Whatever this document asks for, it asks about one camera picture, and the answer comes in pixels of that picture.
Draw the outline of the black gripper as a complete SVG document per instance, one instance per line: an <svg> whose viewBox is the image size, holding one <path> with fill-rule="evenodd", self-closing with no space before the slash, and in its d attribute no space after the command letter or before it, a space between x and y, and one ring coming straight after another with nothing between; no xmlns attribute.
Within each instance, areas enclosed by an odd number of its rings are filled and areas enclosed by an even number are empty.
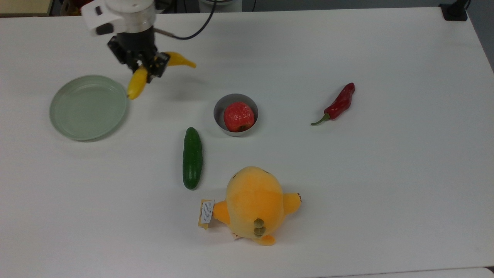
<svg viewBox="0 0 494 278"><path fill-rule="evenodd" d="M107 46L120 64L126 65L133 74L144 67L147 84L162 76L171 59L170 55L158 52L153 33L118 33Z"/></svg>

